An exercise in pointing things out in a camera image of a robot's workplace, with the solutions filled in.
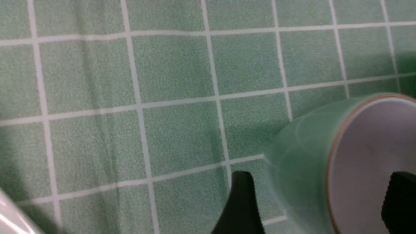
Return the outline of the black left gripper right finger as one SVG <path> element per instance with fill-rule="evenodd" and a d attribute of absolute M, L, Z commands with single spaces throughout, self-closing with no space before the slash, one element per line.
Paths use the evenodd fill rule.
<path fill-rule="evenodd" d="M 397 171 L 390 176 L 381 211 L 382 221 L 390 234 L 416 232 L 416 176 Z"/>

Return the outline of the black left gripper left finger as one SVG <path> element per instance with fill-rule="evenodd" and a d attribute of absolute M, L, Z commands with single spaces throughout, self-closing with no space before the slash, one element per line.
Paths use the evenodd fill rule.
<path fill-rule="evenodd" d="M 227 203 L 212 234 L 264 234 L 257 206 L 254 178 L 247 171 L 234 171 Z"/>

